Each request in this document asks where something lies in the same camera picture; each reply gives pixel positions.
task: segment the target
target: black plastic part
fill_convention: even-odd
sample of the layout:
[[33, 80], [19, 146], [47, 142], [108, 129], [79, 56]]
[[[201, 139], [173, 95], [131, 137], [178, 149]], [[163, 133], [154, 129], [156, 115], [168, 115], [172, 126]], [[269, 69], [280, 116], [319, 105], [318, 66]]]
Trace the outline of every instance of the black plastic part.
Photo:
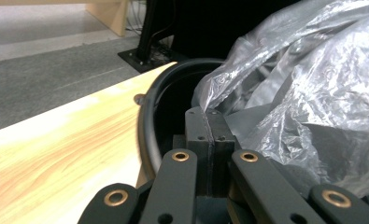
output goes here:
[[175, 134], [173, 135], [172, 149], [175, 148], [187, 148], [186, 147], [185, 134]]
[[234, 224], [256, 224], [257, 220], [252, 213], [248, 211], [248, 207], [242, 206], [234, 202], [232, 199], [227, 199], [227, 209], [230, 218]]
[[[128, 197], [124, 203], [109, 206], [105, 203], [105, 197], [113, 190], [124, 190]], [[99, 190], [91, 202], [85, 208], [78, 224], [127, 224], [137, 206], [137, 191], [134, 187], [125, 184], [113, 184]]]
[[166, 153], [139, 223], [194, 223], [195, 185], [195, 153], [187, 149]]
[[211, 196], [211, 152], [209, 152], [209, 133], [204, 121], [205, 113], [201, 107], [194, 107], [185, 112], [186, 148], [198, 157], [196, 177], [196, 195]]
[[206, 111], [207, 122], [213, 136], [212, 148], [212, 196], [226, 197], [230, 184], [230, 172], [228, 161], [234, 153], [236, 139], [225, 121], [225, 118], [217, 110]]
[[305, 169], [295, 165], [282, 165], [273, 159], [267, 159], [286, 179], [287, 182], [305, 199], [308, 199], [311, 186], [318, 183]]
[[229, 224], [230, 215], [227, 211], [227, 199], [196, 197], [196, 224]]
[[[343, 203], [341, 195], [331, 194], [333, 196], [323, 196], [323, 192], [338, 192], [345, 196], [348, 203]], [[348, 223], [364, 223], [369, 224], [369, 205], [350, 193], [349, 191], [334, 185], [317, 185], [312, 188], [310, 197], [312, 203], [328, 223], [348, 224]]]
[[137, 190], [138, 195], [137, 206], [135, 207], [131, 221], [129, 223], [136, 224], [140, 221], [141, 214], [144, 210], [144, 207], [146, 207], [146, 202], [149, 197], [149, 192], [151, 191], [153, 183], [154, 180], [150, 180]]
[[192, 108], [199, 81], [223, 63], [220, 59], [190, 59], [162, 72], [152, 83], [138, 116], [137, 136], [148, 179], [155, 178], [162, 155], [172, 149], [174, 134], [184, 134], [184, 114]]
[[258, 223], [325, 223], [260, 153], [237, 150], [230, 169]]

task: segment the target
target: black cable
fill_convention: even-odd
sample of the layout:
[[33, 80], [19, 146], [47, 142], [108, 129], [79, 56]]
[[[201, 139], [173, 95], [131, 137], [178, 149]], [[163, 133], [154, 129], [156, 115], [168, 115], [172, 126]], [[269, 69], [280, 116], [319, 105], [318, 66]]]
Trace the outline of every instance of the black cable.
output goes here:
[[126, 18], [126, 21], [128, 22], [129, 26], [131, 27], [132, 31], [135, 32], [137, 35], [140, 35], [140, 33], [137, 32], [137, 30], [132, 26], [131, 22], [128, 18]]
[[172, 19], [172, 22], [171, 22], [168, 26], [166, 26], [165, 28], [163, 28], [162, 30], [160, 30], [160, 31], [158, 31], [158, 32], [156, 32], [156, 33], [154, 33], [154, 34], [151, 36], [151, 38], [149, 39], [148, 46], [151, 46], [152, 39], [154, 38], [154, 36], [156, 36], [156, 35], [158, 35], [158, 34], [160, 34], [160, 33], [164, 32], [164, 31], [168, 30], [169, 28], [171, 28], [171, 27], [175, 24], [175, 20], [176, 20], [176, 16], [177, 16], [176, 1], [173, 1], [173, 9], [174, 9], [174, 11], [173, 11], [174, 13], [173, 13], [173, 19]]

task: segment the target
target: light wood surface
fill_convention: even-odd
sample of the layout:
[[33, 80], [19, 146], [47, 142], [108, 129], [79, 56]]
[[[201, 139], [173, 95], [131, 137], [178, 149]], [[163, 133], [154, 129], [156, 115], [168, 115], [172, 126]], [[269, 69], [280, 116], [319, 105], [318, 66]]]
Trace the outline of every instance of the light wood surface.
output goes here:
[[112, 3], [121, 0], [0, 0], [0, 6], [53, 5], [79, 3]]
[[86, 3], [97, 20], [119, 36], [125, 36], [126, 12], [130, 0], [0, 0], [0, 6], [57, 5]]
[[99, 189], [135, 186], [133, 98], [170, 65], [0, 130], [0, 223], [77, 223]]
[[87, 4], [86, 9], [115, 34], [125, 36], [128, 3], [129, 0], [121, 0], [119, 3]]

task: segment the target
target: brass grommet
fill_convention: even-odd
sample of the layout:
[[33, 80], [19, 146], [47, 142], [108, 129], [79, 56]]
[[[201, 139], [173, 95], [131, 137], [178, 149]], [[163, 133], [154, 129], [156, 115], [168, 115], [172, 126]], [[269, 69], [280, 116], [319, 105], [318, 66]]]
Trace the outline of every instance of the brass grommet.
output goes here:
[[258, 156], [251, 152], [244, 152], [240, 155], [240, 158], [244, 161], [255, 162], [258, 160]]
[[[120, 194], [121, 195], [121, 198], [118, 199], [117, 201], [115, 201], [115, 200], [113, 201], [111, 199], [111, 197], [115, 194]], [[114, 206], [118, 206], [118, 205], [121, 205], [121, 204], [125, 203], [127, 199], [128, 199], [128, 192], [126, 192], [123, 189], [115, 189], [115, 190], [110, 191], [105, 196], [105, 204], [108, 205], [108, 206], [114, 207]]]
[[[332, 198], [331, 197], [332, 195], [341, 199], [342, 202]], [[321, 193], [321, 196], [323, 196], [323, 199], [326, 200], [328, 203], [335, 205], [337, 207], [349, 208], [350, 206], [352, 206], [352, 203], [350, 202], [350, 199], [347, 196], [335, 190], [325, 189]]]
[[189, 157], [190, 155], [188, 155], [188, 153], [185, 152], [176, 152], [175, 154], [172, 155], [172, 158], [175, 161], [186, 161]]

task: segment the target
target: black metal bracket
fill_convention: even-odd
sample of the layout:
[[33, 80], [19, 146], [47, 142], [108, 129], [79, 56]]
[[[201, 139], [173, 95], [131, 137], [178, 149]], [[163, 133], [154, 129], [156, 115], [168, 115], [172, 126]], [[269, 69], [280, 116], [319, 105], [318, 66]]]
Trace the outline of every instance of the black metal bracket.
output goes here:
[[222, 114], [195, 107], [184, 136], [163, 156], [156, 178], [139, 189], [101, 189], [78, 224], [195, 223], [199, 196], [226, 198], [231, 223], [369, 223], [369, 205], [333, 185], [295, 189], [262, 154], [240, 149]]

